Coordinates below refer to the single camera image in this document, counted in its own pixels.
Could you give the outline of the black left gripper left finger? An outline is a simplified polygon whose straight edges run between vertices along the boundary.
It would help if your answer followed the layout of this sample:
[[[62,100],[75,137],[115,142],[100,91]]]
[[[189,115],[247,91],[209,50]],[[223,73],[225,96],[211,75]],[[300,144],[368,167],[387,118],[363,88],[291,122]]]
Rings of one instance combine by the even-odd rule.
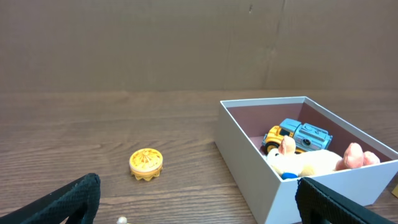
[[[3,217],[3,224],[92,224],[99,209],[101,180],[89,173]]]

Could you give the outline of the yellow round ridged toy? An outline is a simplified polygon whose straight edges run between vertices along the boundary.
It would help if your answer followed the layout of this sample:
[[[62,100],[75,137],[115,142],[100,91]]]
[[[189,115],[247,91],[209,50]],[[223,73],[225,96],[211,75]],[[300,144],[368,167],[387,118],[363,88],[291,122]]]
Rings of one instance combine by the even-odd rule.
[[[163,169],[164,158],[153,148],[143,148],[135,151],[129,158],[131,175],[136,180],[150,181],[157,178]]]

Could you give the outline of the cream plush animal toy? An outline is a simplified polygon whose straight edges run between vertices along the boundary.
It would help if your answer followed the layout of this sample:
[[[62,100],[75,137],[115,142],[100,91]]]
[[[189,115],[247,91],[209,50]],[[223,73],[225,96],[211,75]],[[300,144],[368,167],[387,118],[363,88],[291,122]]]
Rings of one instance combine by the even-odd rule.
[[[375,153],[364,151],[355,142],[350,143],[343,156],[326,150],[308,151],[297,154],[292,137],[284,136],[281,145],[271,149],[267,163],[282,179],[294,179],[311,175],[326,175],[340,170],[358,169],[381,162]]]

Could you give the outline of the yellow and grey toy truck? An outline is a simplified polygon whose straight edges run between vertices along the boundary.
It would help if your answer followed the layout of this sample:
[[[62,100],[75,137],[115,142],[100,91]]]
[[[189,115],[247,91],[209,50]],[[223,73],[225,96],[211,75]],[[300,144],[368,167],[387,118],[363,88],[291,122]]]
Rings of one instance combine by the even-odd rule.
[[[284,136],[292,137],[296,143],[296,153],[328,149],[333,136],[329,132],[308,123],[286,118],[277,126],[273,126],[264,135],[262,146],[266,154],[281,145]]]

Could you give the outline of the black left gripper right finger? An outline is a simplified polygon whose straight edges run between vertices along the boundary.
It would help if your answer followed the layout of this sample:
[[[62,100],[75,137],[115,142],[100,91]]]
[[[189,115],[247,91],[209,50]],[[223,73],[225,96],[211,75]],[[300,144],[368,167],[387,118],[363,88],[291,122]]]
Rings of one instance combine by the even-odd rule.
[[[298,180],[295,201],[303,224],[394,224],[309,177]]]

